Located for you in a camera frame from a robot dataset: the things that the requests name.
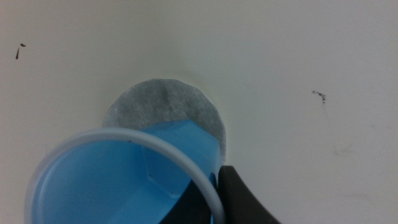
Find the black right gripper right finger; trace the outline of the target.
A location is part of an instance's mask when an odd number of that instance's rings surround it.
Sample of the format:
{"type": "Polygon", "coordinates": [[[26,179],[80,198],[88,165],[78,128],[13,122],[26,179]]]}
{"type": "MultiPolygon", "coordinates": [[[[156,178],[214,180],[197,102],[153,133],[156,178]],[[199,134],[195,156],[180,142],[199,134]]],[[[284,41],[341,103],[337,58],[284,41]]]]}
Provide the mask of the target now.
{"type": "Polygon", "coordinates": [[[218,195],[228,224],[280,224],[251,193],[233,166],[222,166],[218,195]]]}

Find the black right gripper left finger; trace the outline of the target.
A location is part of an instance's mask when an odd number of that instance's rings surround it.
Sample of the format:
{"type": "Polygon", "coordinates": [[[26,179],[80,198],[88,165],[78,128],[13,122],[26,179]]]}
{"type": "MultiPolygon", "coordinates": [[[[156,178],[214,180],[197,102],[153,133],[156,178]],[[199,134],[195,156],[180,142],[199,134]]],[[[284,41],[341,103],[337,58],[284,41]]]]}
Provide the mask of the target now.
{"type": "Polygon", "coordinates": [[[198,187],[190,181],[174,207],[160,224],[210,224],[211,212],[198,187]]]}

